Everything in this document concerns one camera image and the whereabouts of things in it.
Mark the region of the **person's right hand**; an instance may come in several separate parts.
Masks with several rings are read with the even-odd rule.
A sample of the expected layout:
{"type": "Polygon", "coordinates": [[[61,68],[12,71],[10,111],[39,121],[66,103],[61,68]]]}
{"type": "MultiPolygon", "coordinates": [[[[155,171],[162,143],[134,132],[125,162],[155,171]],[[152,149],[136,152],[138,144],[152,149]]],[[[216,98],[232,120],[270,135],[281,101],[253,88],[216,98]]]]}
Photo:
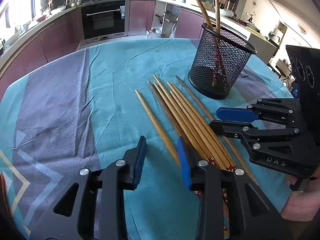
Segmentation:
{"type": "Polygon", "coordinates": [[[308,183],[311,183],[314,181],[319,182],[319,166],[317,166],[313,174],[308,178],[298,178],[292,175],[286,175],[285,180],[292,191],[302,192],[305,190],[308,183]]]}

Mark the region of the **pink sleeve forearm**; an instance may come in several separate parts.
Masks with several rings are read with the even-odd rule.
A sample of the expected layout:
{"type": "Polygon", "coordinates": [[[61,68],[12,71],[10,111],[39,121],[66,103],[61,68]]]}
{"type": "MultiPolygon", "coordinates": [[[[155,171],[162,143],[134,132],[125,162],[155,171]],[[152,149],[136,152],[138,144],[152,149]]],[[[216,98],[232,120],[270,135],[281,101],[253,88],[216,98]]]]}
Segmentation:
{"type": "Polygon", "coordinates": [[[290,221],[310,222],[319,210],[319,192],[292,193],[281,211],[281,216],[290,221]]]}

